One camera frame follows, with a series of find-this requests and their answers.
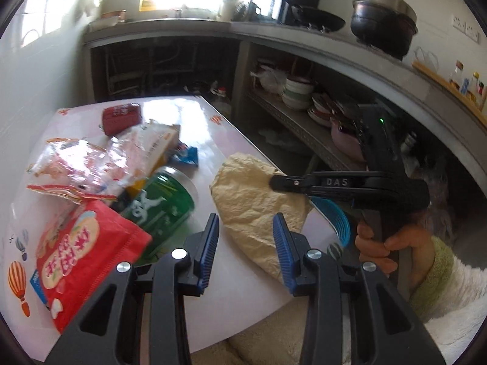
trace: black pot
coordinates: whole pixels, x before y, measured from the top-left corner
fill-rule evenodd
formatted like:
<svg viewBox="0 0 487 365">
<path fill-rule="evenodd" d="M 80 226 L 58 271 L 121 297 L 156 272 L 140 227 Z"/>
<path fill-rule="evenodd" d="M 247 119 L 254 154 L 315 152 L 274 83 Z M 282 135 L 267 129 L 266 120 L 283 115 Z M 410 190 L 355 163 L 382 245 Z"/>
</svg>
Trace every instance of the black pot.
<svg viewBox="0 0 487 365">
<path fill-rule="evenodd" d="M 402 60 L 408 53 L 416 23 L 407 15 L 365 2 L 355 4 L 350 23 L 359 40 Z"/>
</svg>

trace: wok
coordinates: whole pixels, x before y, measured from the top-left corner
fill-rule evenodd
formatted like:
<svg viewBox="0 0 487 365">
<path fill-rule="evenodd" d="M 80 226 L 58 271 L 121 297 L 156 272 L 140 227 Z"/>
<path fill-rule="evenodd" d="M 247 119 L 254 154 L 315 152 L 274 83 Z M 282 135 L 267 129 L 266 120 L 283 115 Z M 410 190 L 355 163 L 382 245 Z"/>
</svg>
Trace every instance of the wok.
<svg viewBox="0 0 487 365">
<path fill-rule="evenodd" d="M 318 29 L 324 29 L 327 33 L 330 31 L 338 31 L 345 25 L 345 21 L 342 18 L 330 12 L 299 5 L 292 0 L 283 1 L 291 6 L 294 18 L 302 25 L 307 26 L 311 24 Z"/>
</svg>

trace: metal screw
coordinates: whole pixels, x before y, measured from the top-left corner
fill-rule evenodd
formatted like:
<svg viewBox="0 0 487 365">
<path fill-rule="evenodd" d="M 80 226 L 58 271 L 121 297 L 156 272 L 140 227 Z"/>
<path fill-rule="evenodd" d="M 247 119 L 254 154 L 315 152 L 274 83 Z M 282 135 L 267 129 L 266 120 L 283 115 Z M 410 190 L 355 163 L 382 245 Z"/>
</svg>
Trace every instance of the metal screw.
<svg viewBox="0 0 487 365">
<path fill-rule="evenodd" d="M 377 269 L 377 266 L 375 263 L 367 261 L 367 262 L 364 262 L 364 264 L 362 265 L 362 268 L 366 272 L 375 272 Z"/>
<path fill-rule="evenodd" d="M 187 251 L 184 248 L 176 248 L 171 252 L 171 256 L 174 259 L 183 259 L 187 255 Z"/>
<path fill-rule="evenodd" d="M 125 273 L 125 272 L 128 272 L 131 267 L 132 266 L 130 265 L 130 263 L 123 261 L 117 265 L 117 271 L 120 273 Z"/>
<path fill-rule="evenodd" d="M 319 259 L 321 258 L 321 251 L 320 250 L 309 250 L 306 255 L 308 258 L 311 259 Z"/>
</svg>

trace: wooden shelf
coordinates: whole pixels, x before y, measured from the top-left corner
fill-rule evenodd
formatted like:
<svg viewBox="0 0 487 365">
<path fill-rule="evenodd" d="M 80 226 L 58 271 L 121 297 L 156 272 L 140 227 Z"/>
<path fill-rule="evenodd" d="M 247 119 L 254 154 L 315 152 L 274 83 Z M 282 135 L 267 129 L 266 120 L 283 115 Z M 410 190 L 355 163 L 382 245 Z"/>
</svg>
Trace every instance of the wooden shelf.
<svg viewBox="0 0 487 365">
<path fill-rule="evenodd" d="M 462 95 L 457 89 L 455 89 L 450 83 L 434 71 L 431 71 L 429 68 L 427 68 L 425 65 L 422 63 L 418 62 L 418 60 L 415 60 L 412 62 L 412 67 L 418 70 L 420 73 L 423 75 L 427 76 L 429 79 L 432 81 L 435 81 L 437 84 L 439 84 L 442 88 L 446 89 L 447 91 L 450 92 L 456 99 L 458 99 L 461 103 L 464 104 L 465 107 L 468 108 L 468 110 L 475 115 L 475 117 L 479 120 L 479 122 L 484 125 L 485 128 L 487 128 L 487 119 L 485 116 L 482 115 L 482 112 L 478 109 L 478 107 L 470 100 L 468 97 Z"/>
<path fill-rule="evenodd" d="M 332 141 L 330 130 L 318 125 L 306 111 L 294 111 L 288 108 L 279 96 L 261 89 L 249 89 L 245 96 L 281 122 L 333 170 L 365 169 L 363 163 L 354 162 L 339 151 Z"/>
</svg>

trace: cooking pot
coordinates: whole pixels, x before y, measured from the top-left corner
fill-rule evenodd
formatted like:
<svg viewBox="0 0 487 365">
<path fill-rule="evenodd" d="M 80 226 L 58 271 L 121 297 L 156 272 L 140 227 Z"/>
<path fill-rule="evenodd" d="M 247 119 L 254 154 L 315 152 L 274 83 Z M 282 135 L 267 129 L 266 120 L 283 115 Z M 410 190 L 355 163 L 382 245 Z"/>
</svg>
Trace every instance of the cooking pot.
<svg viewBox="0 0 487 365">
<path fill-rule="evenodd" d="M 354 0 L 353 5 L 352 33 L 402 60 L 418 33 L 415 11 L 404 0 Z"/>
</svg>

